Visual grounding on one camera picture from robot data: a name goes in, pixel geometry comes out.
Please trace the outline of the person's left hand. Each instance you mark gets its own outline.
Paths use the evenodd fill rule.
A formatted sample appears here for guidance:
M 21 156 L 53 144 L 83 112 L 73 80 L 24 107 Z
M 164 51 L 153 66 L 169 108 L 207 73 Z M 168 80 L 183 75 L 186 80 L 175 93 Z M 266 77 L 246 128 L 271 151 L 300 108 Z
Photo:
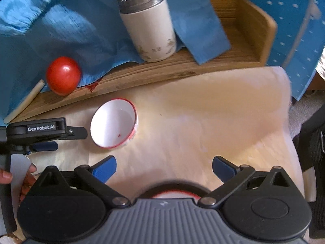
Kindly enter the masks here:
M 23 184 L 20 188 L 20 198 L 19 202 L 21 203 L 26 195 L 28 194 L 30 188 L 33 186 L 33 184 L 36 182 L 36 178 L 34 177 L 33 173 L 37 170 L 37 167 L 31 163 L 28 172 L 25 175 L 25 178 L 23 180 Z M 3 169 L 0 169 L 0 184 L 10 184 L 13 180 L 13 174 L 5 171 Z

